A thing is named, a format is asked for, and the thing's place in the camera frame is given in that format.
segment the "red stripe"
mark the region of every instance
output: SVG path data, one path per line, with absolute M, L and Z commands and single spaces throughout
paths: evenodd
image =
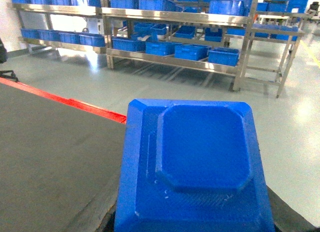
M 24 84 L 24 83 L 13 82 L 13 81 L 5 79 L 5 78 L 0 78 L 0 83 L 7 85 L 7 86 L 17 88 L 22 91 L 29 92 L 29 93 L 37 95 L 37 96 L 41 96 L 41 97 L 49 99 L 49 100 L 53 100 L 53 101 L 65 104 L 67 106 L 77 108 L 82 111 L 86 111 L 86 112 L 95 114 L 97 116 L 107 118 L 109 120 L 112 120 L 112 121 L 115 121 L 118 123 L 125 124 L 127 121 L 127 117 L 123 114 L 116 113 L 116 112 L 113 112 L 113 111 L 110 111 L 110 110 L 107 110 L 107 109 L 104 109 L 101 107 L 97 107 L 92 104 L 76 100 L 74 98 L 70 98 L 70 99 L 63 98 L 63 97 L 57 96 L 55 94 L 45 92 L 41 89 L 31 87 L 31 86 Z

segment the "stainless steel shelf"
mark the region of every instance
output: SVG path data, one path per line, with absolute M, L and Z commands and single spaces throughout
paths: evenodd
M 102 12 L 101 8 L 93 6 L 65 6 L 29 3 L 7 3 L 7 6 L 19 11 L 57 15 L 100 16 Z
M 185 13 L 170 11 L 153 11 L 141 9 L 102 8 L 102 15 L 113 18 L 136 19 L 159 22 L 178 22 L 201 25 L 220 25 L 243 27 L 248 17 L 210 13 Z
M 174 58 L 171 56 L 157 56 L 157 55 L 146 54 L 142 52 L 130 52 L 130 51 L 107 48 L 106 54 L 108 56 L 113 56 L 113 57 L 132 59 L 132 60 L 138 60 L 138 61 L 146 61 L 146 62 L 162 64 L 167 66 L 178 66 L 178 67 L 183 67 L 183 68 L 188 68 L 193 70 L 228 75 L 232 77 L 236 76 L 235 73 L 237 71 L 237 67 L 233 67 L 233 66 L 215 64 L 215 63 L 209 63 L 209 62 L 203 62 L 203 61 L 193 61 L 188 59 L 180 59 L 180 58 Z
M 95 52 L 97 54 L 106 53 L 106 47 L 95 47 L 90 45 L 63 43 L 58 41 L 47 41 L 47 40 L 24 38 L 24 37 L 19 37 L 19 41 L 26 44 L 47 46 L 47 47 L 53 47 L 53 48 L 63 48 L 63 49 L 74 50 L 74 51 Z

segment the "light gray floor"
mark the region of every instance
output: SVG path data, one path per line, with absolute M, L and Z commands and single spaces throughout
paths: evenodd
M 314 31 L 316 25 L 309 25 Z M 75 98 L 126 114 L 134 98 L 244 101 L 253 110 L 266 182 L 294 210 L 320 226 L 320 67 L 319 37 L 308 34 L 298 49 L 285 88 L 246 83 L 241 92 L 229 92 L 231 78 L 185 69 L 167 81 L 172 67 L 123 61 L 114 70 L 105 66 L 103 55 L 55 53 L 10 59 L 0 69 L 14 69 L 20 81 L 65 98 Z M 278 52 L 283 45 L 256 42 L 253 50 Z M 279 58 L 253 56 L 250 64 L 275 66 Z

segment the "blue molded cover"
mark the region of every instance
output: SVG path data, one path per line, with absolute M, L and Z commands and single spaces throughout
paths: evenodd
M 129 104 L 115 232 L 274 232 L 251 108 Z

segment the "white wall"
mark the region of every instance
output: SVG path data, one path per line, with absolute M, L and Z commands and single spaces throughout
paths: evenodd
M 20 24 L 17 12 L 7 7 L 11 0 L 0 0 L 0 37 L 8 52 L 24 49 L 25 46 L 19 43 L 21 36 Z

